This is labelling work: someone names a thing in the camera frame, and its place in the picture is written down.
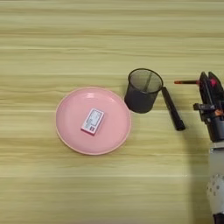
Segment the wooden table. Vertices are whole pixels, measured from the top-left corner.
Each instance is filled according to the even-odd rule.
[[[206,198],[209,138],[193,104],[214,71],[224,81],[224,3],[208,0],[0,1],[0,223],[213,223]],[[68,149],[55,109],[86,86],[123,96],[128,73],[164,78],[187,129],[161,94],[120,149]]]

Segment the pink plate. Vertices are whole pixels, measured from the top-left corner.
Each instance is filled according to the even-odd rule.
[[[94,136],[81,130],[91,109],[104,112]],[[121,146],[130,133],[130,112],[113,92],[99,87],[73,91],[59,104],[56,127],[61,140],[83,154],[101,155]]]

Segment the black marker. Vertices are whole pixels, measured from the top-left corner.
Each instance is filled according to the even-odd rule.
[[[166,87],[162,88],[162,93],[164,96],[164,101],[166,104],[166,107],[170,111],[171,119],[173,121],[174,127],[176,130],[184,130],[186,126],[184,125],[183,121],[179,117],[179,113],[175,108],[175,105],[172,101],[172,98],[169,95],[169,92]]]

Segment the pen holder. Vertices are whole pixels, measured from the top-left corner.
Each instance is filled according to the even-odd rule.
[[[129,74],[129,85],[124,101],[128,108],[137,113],[147,113],[162,89],[162,78],[154,71],[138,68]]]

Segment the small box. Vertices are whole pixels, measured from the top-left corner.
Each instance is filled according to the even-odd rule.
[[[97,129],[99,128],[104,113],[98,109],[92,108],[81,126],[81,130],[87,132],[88,134],[94,136]]]

